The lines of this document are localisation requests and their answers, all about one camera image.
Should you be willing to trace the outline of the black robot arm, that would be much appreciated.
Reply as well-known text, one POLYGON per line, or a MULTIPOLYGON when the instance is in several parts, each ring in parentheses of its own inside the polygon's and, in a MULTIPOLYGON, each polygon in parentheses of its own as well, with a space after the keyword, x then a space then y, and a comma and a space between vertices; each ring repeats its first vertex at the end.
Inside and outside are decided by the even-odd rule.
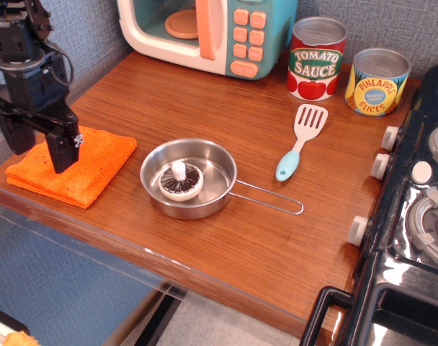
POLYGON ((79 119, 66 103, 73 81, 68 56, 39 1, 0 1, 0 129, 10 149, 23 154, 43 133, 56 173, 79 160, 79 119))

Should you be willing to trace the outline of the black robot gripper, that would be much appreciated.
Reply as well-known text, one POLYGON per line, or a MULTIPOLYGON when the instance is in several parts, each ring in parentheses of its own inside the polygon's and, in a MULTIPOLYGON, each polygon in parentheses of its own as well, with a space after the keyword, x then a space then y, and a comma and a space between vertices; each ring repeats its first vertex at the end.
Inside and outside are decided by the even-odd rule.
POLYGON ((25 61, 0 58, 0 129, 10 149, 20 155, 45 135, 57 174, 79 160, 83 142, 78 117, 68 107, 66 67, 60 53, 37 53, 25 61))

